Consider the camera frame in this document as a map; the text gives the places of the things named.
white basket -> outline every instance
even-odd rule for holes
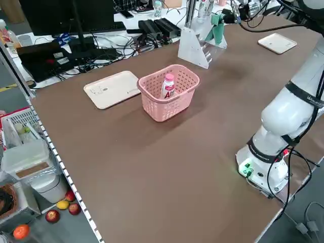
[[[1,124],[2,124],[2,140],[3,140],[3,147],[4,150],[7,149],[7,145],[9,142],[13,142],[16,139],[19,139],[17,137],[17,133],[12,131],[12,128],[8,122],[8,120],[11,120],[13,124],[22,124],[24,127],[27,126],[27,123],[30,123],[36,131],[40,131],[41,128],[39,127],[39,124],[37,122],[36,117],[32,113],[30,108],[24,108],[22,110],[15,111],[11,114],[5,115],[1,117]]]

pink plastic basket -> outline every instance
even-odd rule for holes
[[[170,99],[161,99],[161,88],[167,73],[175,77],[175,94]],[[186,109],[194,90],[199,85],[199,77],[182,65],[171,65],[138,80],[137,87],[142,92],[144,110],[157,122],[163,122]]]

white acrylic stand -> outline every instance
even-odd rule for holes
[[[197,22],[197,18],[193,19],[191,28],[184,27],[181,31],[178,57],[208,69],[209,64],[227,48],[224,37],[219,45],[215,45],[214,39],[205,41],[211,29],[211,16],[202,24]]]

orange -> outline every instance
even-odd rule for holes
[[[15,239],[24,239],[29,234],[29,226],[27,224],[22,224],[17,226],[14,230]]]

keyboard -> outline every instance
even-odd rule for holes
[[[123,22],[114,22],[114,25],[110,28],[91,29],[89,31],[85,30],[84,34],[115,32],[115,31],[123,31],[123,30],[126,30],[126,27]]]

